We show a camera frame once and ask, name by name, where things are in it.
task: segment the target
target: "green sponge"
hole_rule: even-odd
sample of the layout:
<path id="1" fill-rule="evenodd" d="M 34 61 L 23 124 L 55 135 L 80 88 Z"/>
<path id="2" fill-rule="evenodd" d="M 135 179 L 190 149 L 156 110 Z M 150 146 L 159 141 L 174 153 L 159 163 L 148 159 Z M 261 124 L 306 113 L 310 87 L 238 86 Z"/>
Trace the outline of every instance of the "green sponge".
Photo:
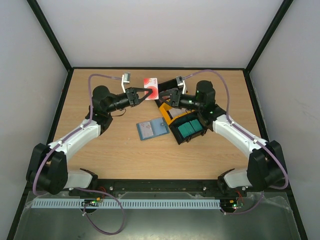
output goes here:
<path id="1" fill-rule="evenodd" d="M 190 123 L 191 123 L 194 131 L 196 131 L 196 132 L 201 131 L 203 129 L 203 127 L 201 126 L 200 122 L 197 119 L 192 120 Z"/>
<path id="2" fill-rule="evenodd" d="M 186 122 L 180 126 L 178 126 L 178 130 L 180 131 L 181 135 L 186 138 L 195 133 L 194 128 L 190 124 L 190 122 Z"/>

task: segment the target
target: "metal bracket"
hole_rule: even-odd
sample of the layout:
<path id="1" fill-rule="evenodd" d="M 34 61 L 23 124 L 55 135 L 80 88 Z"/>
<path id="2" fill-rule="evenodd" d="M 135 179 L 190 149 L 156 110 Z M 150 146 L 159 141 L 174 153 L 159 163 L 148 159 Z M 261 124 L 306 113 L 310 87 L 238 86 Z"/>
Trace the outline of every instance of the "metal bracket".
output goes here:
<path id="1" fill-rule="evenodd" d="M 178 88 L 182 88 L 182 94 L 185 94 L 187 91 L 185 79 L 182 76 L 177 76 L 175 79 L 176 79 Z"/>
<path id="2" fill-rule="evenodd" d="M 125 84 L 129 84 L 130 83 L 130 72 L 126 72 L 125 74 L 122 75 L 122 79 L 121 79 L 121 87 L 123 92 L 126 92 L 125 89 Z"/>

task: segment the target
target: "black cable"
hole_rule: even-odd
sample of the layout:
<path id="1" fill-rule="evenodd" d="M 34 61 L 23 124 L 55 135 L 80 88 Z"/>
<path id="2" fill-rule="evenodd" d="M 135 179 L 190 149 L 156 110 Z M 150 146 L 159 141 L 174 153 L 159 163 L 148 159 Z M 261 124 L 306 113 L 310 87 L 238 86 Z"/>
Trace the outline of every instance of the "black cable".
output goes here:
<path id="1" fill-rule="evenodd" d="M 119 109 L 119 111 L 123 111 L 123 110 L 124 110 L 124 113 L 122 113 L 122 114 L 120 114 L 120 115 L 115 115 L 115 116 L 112 116 L 112 115 L 111 115 L 111 117 L 122 117 L 122 116 L 126 113 L 127 109 L 126 109 L 126 108 Z"/>

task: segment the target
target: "black mount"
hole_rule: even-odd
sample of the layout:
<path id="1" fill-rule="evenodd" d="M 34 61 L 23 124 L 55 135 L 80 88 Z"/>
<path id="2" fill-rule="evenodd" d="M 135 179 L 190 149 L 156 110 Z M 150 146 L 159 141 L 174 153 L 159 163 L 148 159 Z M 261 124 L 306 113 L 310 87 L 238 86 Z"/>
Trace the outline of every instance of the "black mount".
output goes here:
<path id="1" fill-rule="evenodd" d="M 217 120 L 217 118 L 221 115 L 225 115 L 226 111 L 219 107 L 218 104 L 215 104 L 213 108 L 209 108 L 204 111 L 199 111 L 197 114 L 200 123 L 207 129 L 210 129 L 211 132 L 213 132 L 213 121 Z"/>
<path id="2" fill-rule="evenodd" d="M 26 180 L 29 183 L 33 184 L 38 168 L 50 150 L 48 145 L 42 143 L 34 147 L 26 173 Z M 54 151 L 49 161 L 50 165 L 45 164 L 39 175 L 37 187 L 55 195 L 64 189 L 68 181 L 67 158 L 63 152 Z"/>
<path id="3" fill-rule="evenodd" d="M 104 187 L 107 193 L 117 197 L 119 194 L 127 192 L 136 193 L 189 193 L 191 195 L 200 194 L 203 197 L 215 197 L 220 200 L 236 199 L 239 194 L 235 189 L 222 194 L 218 188 L 217 180 L 155 180 L 155 179 L 97 179 L 92 187 L 88 189 L 96 190 Z M 246 191 L 241 187 L 237 188 L 243 197 Z M 69 191 L 70 196 L 80 196 L 89 198 L 90 196 L 100 196 L 99 193 L 85 192 L 77 189 Z"/>
<path id="4" fill-rule="evenodd" d="M 85 119 L 90 118 L 90 106 L 89 113 L 85 116 Z M 100 135 L 103 134 L 112 123 L 112 116 L 110 113 L 101 113 L 93 108 L 92 120 L 95 121 L 98 125 L 100 125 Z"/>
<path id="5" fill-rule="evenodd" d="M 279 162 L 287 172 L 281 145 L 277 141 L 273 140 L 271 142 L 268 142 L 266 144 L 266 147 L 276 156 L 276 158 L 279 160 Z M 218 188 L 224 194 L 228 191 L 231 191 L 231 189 L 226 184 L 224 177 L 232 170 L 234 170 L 234 168 L 222 173 L 218 177 Z M 263 148 L 253 149 L 252 153 L 249 155 L 246 176 L 251 183 L 253 190 L 257 192 L 267 189 L 269 186 L 274 185 L 284 178 L 284 174 L 282 173 L 279 166 Z"/>

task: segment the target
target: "white cable tray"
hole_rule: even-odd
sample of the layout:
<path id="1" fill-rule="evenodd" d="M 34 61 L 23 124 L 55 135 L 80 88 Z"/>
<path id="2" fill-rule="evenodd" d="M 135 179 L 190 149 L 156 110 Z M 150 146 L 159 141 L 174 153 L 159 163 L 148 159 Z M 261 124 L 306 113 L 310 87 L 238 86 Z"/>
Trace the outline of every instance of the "white cable tray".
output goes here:
<path id="1" fill-rule="evenodd" d="M 78 209 L 84 205 L 84 199 L 37 198 L 33 200 L 33 209 Z M 119 199 L 124 209 L 220 209 L 220 200 L 215 199 Z M 113 199 L 104 199 L 94 203 L 88 209 L 119 209 Z"/>

